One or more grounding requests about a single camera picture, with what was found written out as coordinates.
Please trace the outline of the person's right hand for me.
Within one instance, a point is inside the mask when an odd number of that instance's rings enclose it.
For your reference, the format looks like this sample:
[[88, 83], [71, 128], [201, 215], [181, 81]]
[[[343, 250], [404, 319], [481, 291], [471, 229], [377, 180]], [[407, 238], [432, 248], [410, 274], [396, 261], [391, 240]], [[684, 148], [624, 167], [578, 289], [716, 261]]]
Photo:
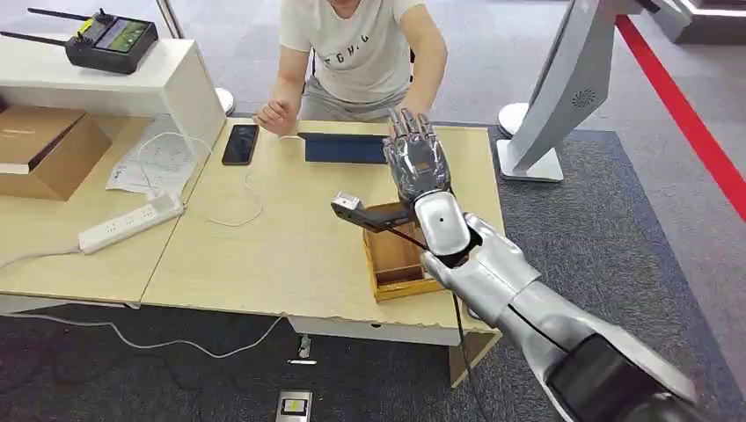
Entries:
[[254, 114], [252, 119], [266, 131], [278, 136], [296, 133], [297, 109], [285, 100], [269, 100]]

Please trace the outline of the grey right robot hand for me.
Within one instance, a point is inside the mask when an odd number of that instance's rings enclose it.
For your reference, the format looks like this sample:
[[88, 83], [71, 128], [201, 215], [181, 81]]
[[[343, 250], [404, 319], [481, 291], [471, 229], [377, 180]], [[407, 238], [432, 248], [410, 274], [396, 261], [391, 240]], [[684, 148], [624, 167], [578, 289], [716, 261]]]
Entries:
[[393, 135], [383, 152], [402, 203], [409, 207], [422, 196], [451, 190], [450, 168], [435, 130], [423, 113], [389, 110]]

